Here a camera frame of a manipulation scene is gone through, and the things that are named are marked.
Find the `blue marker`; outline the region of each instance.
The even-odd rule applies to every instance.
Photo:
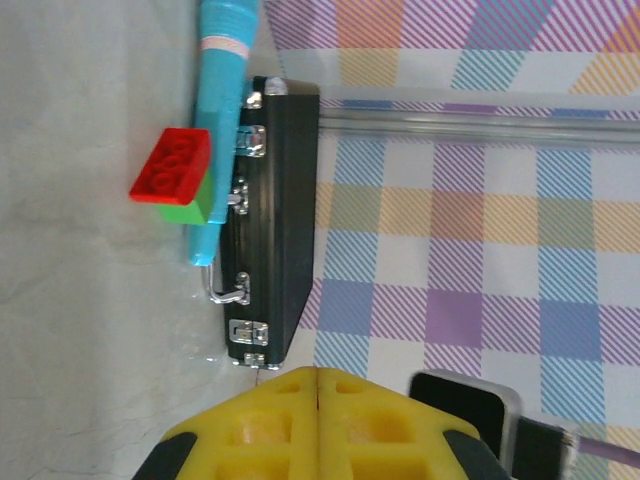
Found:
[[[189,261],[213,263],[227,205],[249,50],[258,28],[258,0],[201,0],[202,57],[195,127],[209,130],[213,208],[207,225],[189,227]]]

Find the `plaid fabric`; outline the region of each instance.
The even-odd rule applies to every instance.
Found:
[[[400,392],[424,368],[483,376],[637,448],[638,160],[323,134],[316,280],[287,370]],[[580,462],[578,478],[638,478]]]
[[[284,74],[322,85],[325,98],[411,101],[422,89],[433,101],[607,110],[598,97],[640,85],[638,0],[266,0],[265,9]]]
[[[326,107],[640,120],[638,0],[264,6],[257,48]],[[285,371],[400,392],[423,368],[483,376],[640,450],[638,160],[323,135],[316,280]],[[577,478],[639,472],[585,455]]]

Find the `metal clasp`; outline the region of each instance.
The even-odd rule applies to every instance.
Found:
[[[242,365],[243,367],[264,368],[264,353],[245,353],[244,362],[234,361],[234,365]]]
[[[237,215],[249,213],[249,185],[244,177],[236,177],[227,205],[232,207]]]
[[[227,303],[239,303],[240,305],[249,305],[251,301],[251,283],[249,274],[240,272],[236,275],[236,289],[231,292],[222,293],[215,291],[215,277],[213,274],[213,265],[209,265],[202,269],[202,282],[209,300],[218,305]]]
[[[240,125],[236,137],[236,155],[264,157],[267,131],[262,125]]]
[[[232,318],[229,320],[229,340],[233,343],[266,347],[269,345],[269,325]]]
[[[247,110],[259,110],[262,108],[262,93],[251,92],[244,100],[244,108]]]

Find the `silver metal frame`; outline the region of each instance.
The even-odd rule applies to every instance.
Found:
[[[354,134],[567,147],[640,147],[640,122],[323,108],[320,127]]]

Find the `green lego brick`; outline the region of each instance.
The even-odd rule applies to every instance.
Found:
[[[211,175],[207,171],[202,178],[196,197],[189,205],[157,204],[156,207],[165,222],[204,225],[209,219],[213,203]]]

